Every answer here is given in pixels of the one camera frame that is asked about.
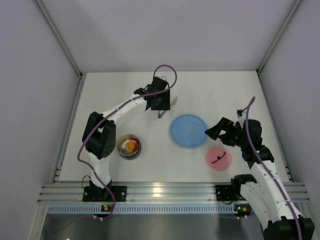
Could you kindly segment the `orange swirl pastry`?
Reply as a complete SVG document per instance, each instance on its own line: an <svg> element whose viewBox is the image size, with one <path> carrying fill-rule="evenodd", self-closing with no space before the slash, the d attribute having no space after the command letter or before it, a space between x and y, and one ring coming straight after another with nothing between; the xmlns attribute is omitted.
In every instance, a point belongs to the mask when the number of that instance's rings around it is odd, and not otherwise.
<svg viewBox="0 0 320 240"><path fill-rule="evenodd" d="M134 140L131 140L126 146L125 146L125 150L129 153L132 153L134 152L134 145L135 145L135 141Z"/></svg>

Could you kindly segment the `black steel lunch box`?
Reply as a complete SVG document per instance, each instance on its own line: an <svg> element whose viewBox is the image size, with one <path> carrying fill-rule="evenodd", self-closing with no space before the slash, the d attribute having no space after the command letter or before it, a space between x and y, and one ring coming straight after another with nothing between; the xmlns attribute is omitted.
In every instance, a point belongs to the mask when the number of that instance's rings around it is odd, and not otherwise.
<svg viewBox="0 0 320 240"><path fill-rule="evenodd" d="M142 144L137 136L133 134L126 134L117 140L116 149L122 158L126 160L133 160L140 155Z"/></svg>

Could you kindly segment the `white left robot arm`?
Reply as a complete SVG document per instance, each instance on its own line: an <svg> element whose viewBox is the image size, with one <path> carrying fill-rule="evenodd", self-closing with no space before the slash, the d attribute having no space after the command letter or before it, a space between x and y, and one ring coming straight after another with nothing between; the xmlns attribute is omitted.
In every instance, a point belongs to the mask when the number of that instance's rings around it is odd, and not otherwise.
<svg viewBox="0 0 320 240"><path fill-rule="evenodd" d="M90 187L96 192L111 191L109 156L116 147L117 128L147 110L170 110L173 86L154 75L150 84L136 89L124 102L105 112L94 111L89 115L77 160L90 168Z"/></svg>

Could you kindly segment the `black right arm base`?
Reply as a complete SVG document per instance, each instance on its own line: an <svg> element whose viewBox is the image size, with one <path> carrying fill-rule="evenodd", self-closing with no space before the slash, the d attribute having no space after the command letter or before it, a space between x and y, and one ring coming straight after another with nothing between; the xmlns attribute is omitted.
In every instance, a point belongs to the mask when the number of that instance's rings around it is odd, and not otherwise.
<svg viewBox="0 0 320 240"><path fill-rule="evenodd" d="M236 201L243 201L244 198L237 193L231 185L220 184L215 186L216 199L219 202L223 202L227 205Z"/></svg>

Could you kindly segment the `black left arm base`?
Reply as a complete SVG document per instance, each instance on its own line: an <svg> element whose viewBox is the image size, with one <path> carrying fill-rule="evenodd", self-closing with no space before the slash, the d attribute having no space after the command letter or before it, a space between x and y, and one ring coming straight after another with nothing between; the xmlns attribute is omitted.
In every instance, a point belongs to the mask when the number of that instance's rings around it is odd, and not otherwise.
<svg viewBox="0 0 320 240"><path fill-rule="evenodd" d="M111 192L116 202L125 202L127 198L127 186L116 185L111 186ZM112 195L104 188L86 186L82 196L83 202L113 202Z"/></svg>

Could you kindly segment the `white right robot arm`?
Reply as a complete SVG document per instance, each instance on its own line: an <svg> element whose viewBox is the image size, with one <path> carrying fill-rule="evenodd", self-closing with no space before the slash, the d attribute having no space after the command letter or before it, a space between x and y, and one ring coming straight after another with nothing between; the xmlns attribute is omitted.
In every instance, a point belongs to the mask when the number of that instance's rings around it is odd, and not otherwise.
<svg viewBox="0 0 320 240"><path fill-rule="evenodd" d="M224 145L240 148L250 173L232 178L232 190L254 211L265 240L312 239L315 225L292 203L278 175L274 157L263 145L259 121L249 119L241 124L223 117L205 134L213 140L220 139Z"/></svg>

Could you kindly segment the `blue round plate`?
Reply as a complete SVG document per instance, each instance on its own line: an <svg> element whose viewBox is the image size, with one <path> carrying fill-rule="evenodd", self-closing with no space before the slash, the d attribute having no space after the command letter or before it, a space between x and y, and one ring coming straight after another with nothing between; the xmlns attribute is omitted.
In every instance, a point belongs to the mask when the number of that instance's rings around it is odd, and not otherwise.
<svg viewBox="0 0 320 240"><path fill-rule="evenodd" d="M194 114L177 116L169 127L170 137L179 147L194 149L203 145L207 140L205 131L207 124Z"/></svg>

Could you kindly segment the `aluminium frame rail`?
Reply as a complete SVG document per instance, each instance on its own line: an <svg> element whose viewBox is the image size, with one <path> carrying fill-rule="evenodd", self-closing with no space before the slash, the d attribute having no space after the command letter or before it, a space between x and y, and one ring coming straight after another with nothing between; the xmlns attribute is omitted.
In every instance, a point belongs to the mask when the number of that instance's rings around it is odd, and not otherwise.
<svg viewBox="0 0 320 240"><path fill-rule="evenodd" d="M38 202L81 202L86 182L56 182L42 186ZM126 186L126 201L130 203L213 203L216 187L213 183L116 182Z"/></svg>

